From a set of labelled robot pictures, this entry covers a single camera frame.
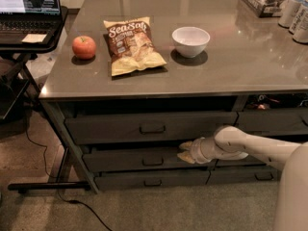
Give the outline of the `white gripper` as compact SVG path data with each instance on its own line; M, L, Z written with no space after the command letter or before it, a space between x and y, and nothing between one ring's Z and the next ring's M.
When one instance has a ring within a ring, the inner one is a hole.
M179 145L182 150L190 150L177 154L177 157L189 164L206 164L213 160L214 142L211 138L199 138L194 141L186 141Z

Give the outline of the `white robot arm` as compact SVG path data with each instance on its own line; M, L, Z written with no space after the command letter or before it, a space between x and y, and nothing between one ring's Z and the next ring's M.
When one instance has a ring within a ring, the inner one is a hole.
M203 165L252 156L282 172L272 231L308 231L308 142L281 141L222 126L211 137L180 144L178 157Z

